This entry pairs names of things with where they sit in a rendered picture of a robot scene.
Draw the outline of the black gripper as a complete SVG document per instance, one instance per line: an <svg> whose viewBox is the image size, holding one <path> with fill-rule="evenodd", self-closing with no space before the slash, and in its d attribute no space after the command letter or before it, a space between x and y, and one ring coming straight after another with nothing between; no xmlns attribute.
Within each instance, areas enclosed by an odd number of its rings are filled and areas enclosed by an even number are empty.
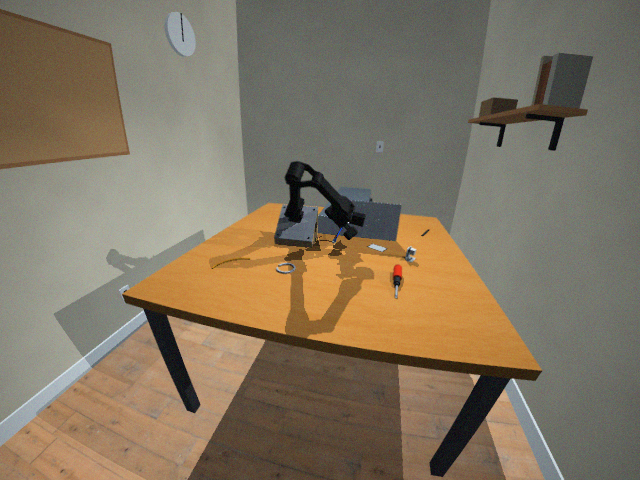
<svg viewBox="0 0 640 480"><path fill-rule="evenodd" d="M343 235L347 238L347 240L350 240L351 238L353 238L358 233L357 229L354 226L350 227L347 221L344 223L338 222L334 217L335 215L331 215L331 211L332 211L332 205L325 210L325 214L329 217L329 219L333 220L339 228L344 226L344 228L347 231Z"/></svg>

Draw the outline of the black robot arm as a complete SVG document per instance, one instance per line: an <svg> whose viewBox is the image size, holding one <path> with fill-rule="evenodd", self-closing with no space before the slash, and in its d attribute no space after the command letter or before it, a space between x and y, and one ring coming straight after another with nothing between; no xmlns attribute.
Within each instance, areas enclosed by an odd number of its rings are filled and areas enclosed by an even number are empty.
<svg viewBox="0 0 640 480"><path fill-rule="evenodd" d="M301 181L304 171L308 171L313 176L312 180ZM305 203L305 199L300 198L301 188L313 187L331 203L331 215L335 215L338 222L344 223L347 221L347 223L350 222L350 224L363 227L365 214L357 212L353 203L346 196L341 196L324 178L323 174L315 171L310 165L299 163L299 161L291 162L285 175L285 180L287 180L286 183L288 182L289 186L290 184L292 185L290 186L290 204L288 203L288 210L286 209L284 214L289 217L289 221L301 222L304 213L302 208Z"/></svg>

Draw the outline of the red screwdriver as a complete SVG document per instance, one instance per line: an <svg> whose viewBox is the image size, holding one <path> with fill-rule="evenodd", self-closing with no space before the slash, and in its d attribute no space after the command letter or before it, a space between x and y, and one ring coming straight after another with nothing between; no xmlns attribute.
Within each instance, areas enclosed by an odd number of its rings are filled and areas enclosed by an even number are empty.
<svg viewBox="0 0 640 480"><path fill-rule="evenodd" d="M394 269L393 269L393 280L394 280L394 284L395 284L394 286L396 287L395 298L397 298L398 287L400 285L400 281L402 280L402 267L399 264L394 266Z"/></svg>

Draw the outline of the dark grey panel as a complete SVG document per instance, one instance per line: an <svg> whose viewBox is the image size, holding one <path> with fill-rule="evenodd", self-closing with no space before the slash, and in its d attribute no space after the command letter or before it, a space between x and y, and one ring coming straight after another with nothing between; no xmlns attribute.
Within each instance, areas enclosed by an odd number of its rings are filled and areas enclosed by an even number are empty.
<svg viewBox="0 0 640 480"><path fill-rule="evenodd" d="M353 200L351 202L357 212L366 214L363 227L348 222L350 227L354 226L358 230L354 237L396 241L402 205ZM333 221L332 235L337 235L339 231L339 227ZM339 235L344 236L346 231L344 228Z"/></svg>

